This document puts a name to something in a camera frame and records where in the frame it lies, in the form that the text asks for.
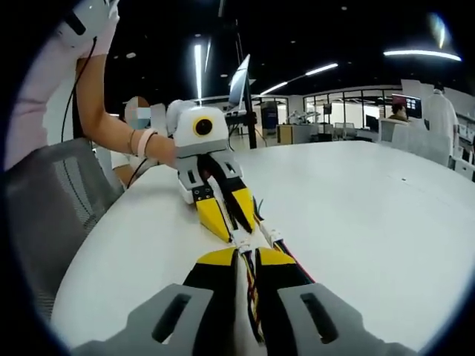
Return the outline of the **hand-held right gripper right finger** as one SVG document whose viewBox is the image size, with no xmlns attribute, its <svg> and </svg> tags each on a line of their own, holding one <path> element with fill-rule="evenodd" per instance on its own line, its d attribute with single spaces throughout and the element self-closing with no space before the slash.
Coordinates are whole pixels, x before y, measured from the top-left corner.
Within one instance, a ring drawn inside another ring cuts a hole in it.
<svg viewBox="0 0 475 356">
<path fill-rule="evenodd" d="M 291 256 L 258 248 L 255 259 L 258 316 L 269 355 L 415 354 L 371 334 L 357 309 L 308 281 Z"/>
</svg>

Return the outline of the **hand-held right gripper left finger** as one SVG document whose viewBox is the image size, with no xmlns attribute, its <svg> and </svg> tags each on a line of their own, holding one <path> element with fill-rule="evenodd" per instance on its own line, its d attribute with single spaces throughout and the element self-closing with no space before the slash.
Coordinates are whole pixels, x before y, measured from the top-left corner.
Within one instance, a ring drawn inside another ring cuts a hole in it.
<svg viewBox="0 0 475 356">
<path fill-rule="evenodd" d="M 181 284 L 171 284 L 133 310 L 125 328 L 75 355 L 228 355 L 235 322 L 238 250 L 200 257 Z"/>
</svg>

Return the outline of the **person's left hand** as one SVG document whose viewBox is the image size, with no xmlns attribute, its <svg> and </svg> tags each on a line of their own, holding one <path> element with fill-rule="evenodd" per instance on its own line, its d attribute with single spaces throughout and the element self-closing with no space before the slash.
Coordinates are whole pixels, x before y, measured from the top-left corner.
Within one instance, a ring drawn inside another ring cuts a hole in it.
<svg viewBox="0 0 475 356">
<path fill-rule="evenodd" d="M 154 133 L 146 145 L 145 152 L 147 157 L 157 160 L 160 164 L 175 168 L 176 152 L 173 139 Z"/>
</svg>

